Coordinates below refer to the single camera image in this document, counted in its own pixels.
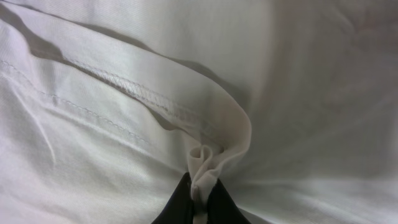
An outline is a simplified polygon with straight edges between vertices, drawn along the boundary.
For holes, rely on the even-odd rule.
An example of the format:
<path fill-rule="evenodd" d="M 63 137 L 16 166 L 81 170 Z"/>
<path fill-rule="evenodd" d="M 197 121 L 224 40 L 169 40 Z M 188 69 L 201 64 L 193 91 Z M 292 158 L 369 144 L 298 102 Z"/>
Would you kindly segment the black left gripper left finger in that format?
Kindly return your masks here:
<path fill-rule="evenodd" d="M 152 224 L 192 224 L 193 200 L 190 196 L 190 174 L 183 175 L 166 206 Z"/>

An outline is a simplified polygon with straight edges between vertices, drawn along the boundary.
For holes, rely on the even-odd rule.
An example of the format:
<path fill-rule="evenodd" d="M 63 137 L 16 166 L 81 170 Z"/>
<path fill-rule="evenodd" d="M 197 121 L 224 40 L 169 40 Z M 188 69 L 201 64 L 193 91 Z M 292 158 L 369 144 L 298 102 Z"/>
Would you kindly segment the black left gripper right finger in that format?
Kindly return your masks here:
<path fill-rule="evenodd" d="M 207 224 L 251 224 L 239 211 L 220 179 L 208 197 L 207 214 Z"/>

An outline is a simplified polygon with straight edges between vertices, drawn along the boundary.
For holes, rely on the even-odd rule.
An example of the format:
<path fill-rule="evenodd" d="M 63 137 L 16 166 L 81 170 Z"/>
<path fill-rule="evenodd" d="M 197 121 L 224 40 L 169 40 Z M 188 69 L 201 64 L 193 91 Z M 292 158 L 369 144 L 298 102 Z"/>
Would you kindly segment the white t-shirt with black stripes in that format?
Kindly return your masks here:
<path fill-rule="evenodd" d="M 396 1 L 2 1 L 1 222 L 397 222 Z"/>

